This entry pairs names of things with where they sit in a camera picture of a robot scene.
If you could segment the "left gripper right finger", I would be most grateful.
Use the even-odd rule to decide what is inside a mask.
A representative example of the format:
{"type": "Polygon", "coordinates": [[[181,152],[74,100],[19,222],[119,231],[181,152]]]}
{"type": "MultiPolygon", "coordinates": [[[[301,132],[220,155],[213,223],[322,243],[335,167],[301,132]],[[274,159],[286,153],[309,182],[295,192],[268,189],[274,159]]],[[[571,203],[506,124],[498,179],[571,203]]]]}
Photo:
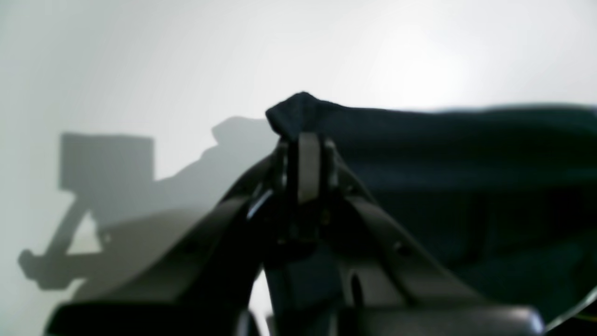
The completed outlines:
{"type": "Polygon", "coordinates": [[[301,242],[334,255],[343,305],[329,336],[542,336],[529,306],[484,298],[435,261],[341,166],[334,143],[298,139],[301,242]]]}

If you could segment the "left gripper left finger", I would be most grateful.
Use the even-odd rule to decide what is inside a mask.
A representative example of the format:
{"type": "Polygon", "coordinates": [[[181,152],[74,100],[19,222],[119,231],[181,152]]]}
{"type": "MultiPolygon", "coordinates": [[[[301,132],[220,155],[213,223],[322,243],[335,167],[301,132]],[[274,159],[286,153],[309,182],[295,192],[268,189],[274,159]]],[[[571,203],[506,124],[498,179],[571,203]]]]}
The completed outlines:
{"type": "Polygon", "coordinates": [[[276,242],[275,202],[292,145],[237,180],[215,208],[147,270],[99,298],[60,306],[48,336],[259,336],[252,284],[276,242]]]}

